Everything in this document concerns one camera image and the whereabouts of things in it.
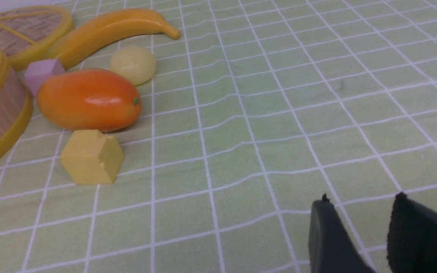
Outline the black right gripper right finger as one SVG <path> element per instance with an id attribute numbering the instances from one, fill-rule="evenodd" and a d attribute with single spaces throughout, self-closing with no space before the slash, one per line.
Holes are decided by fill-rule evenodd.
<path id="1" fill-rule="evenodd" d="M 437 212 L 403 192 L 393 203 L 387 261 L 394 273 L 437 273 Z"/>

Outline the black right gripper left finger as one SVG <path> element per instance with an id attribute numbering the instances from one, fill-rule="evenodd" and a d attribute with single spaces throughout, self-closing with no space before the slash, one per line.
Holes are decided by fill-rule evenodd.
<path id="1" fill-rule="evenodd" d="M 311 205 L 309 260 L 312 273 L 373 273 L 354 247 L 326 194 Z"/>

